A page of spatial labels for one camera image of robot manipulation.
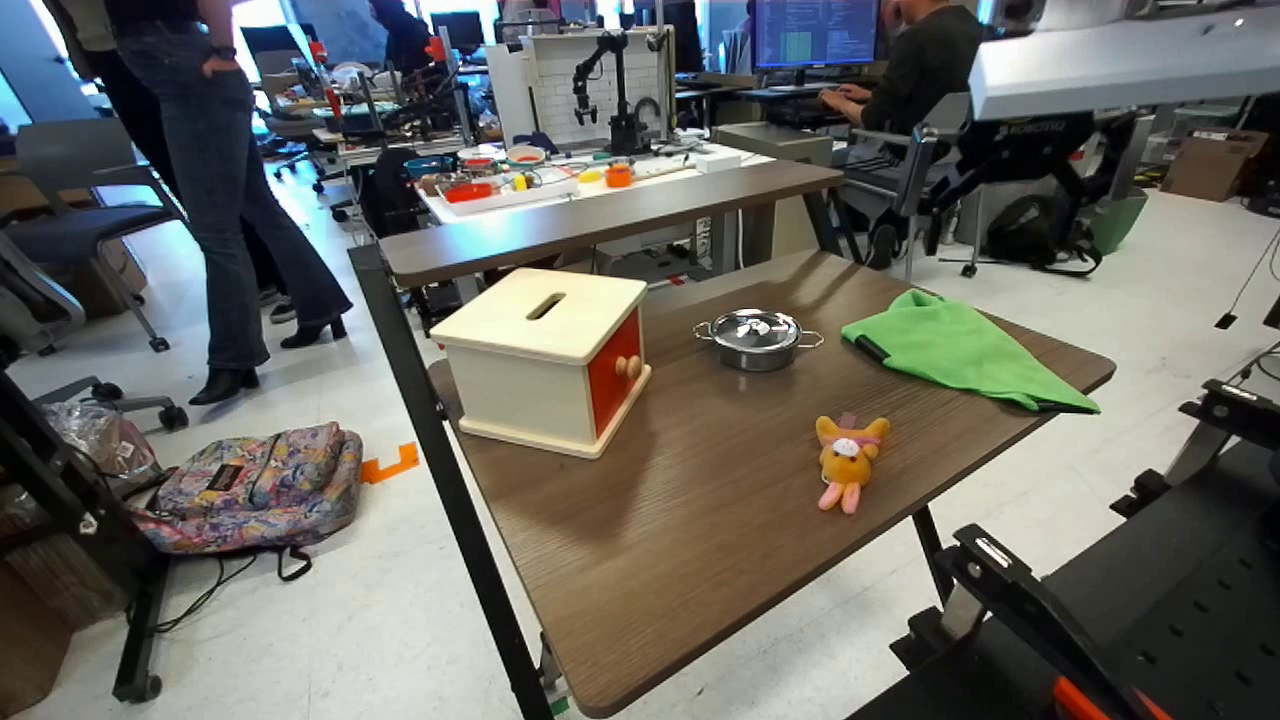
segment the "monitor screen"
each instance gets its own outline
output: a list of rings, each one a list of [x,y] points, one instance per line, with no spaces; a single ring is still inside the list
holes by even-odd
[[[439,37],[439,28],[446,28],[446,46],[463,55],[482,49],[478,11],[431,11],[431,32]]]
[[[853,67],[874,61],[881,0],[752,0],[757,71]]]

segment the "stuffed toy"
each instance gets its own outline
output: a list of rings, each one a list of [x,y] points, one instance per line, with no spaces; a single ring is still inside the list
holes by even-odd
[[[832,418],[819,418],[813,430],[819,439],[819,482],[826,483],[816,509],[826,511],[841,505],[842,515],[853,515],[862,497],[862,483],[872,482],[874,456],[887,436],[887,422],[874,418],[869,430],[857,430],[853,418],[841,418],[841,425]]]

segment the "jeans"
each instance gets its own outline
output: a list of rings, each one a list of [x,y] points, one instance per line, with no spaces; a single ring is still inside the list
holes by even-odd
[[[250,90],[242,71],[203,75],[198,23],[147,23],[116,37],[124,65],[157,93],[163,146],[203,254],[206,368],[266,362],[257,268],[239,216],[262,236],[300,324],[327,324],[351,308],[321,254],[271,197],[250,139]]]

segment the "wooden box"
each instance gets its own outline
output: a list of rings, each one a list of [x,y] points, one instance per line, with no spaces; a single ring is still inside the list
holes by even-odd
[[[472,436],[600,456],[646,384],[638,282],[519,268],[453,313],[446,352]]]

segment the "shoe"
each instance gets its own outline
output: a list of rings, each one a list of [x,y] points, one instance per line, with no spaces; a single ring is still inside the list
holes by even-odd
[[[327,321],[327,324],[297,324],[297,334],[282,336],[278,347],[321,345],[324,328],[327,328],[330,342],[345,342],[345,336],[348,336],[348,324],[335,316],[335,321]]]
[[[286,324],[286,321],[297,321],[290,302],[282,302],[282,305],[271,308],[271,324]]]
[[[231,400],[239,388],[257,388],[250,368],[214,368],[206,372],[206,384],[186,403],[220,403],[220,400]]]

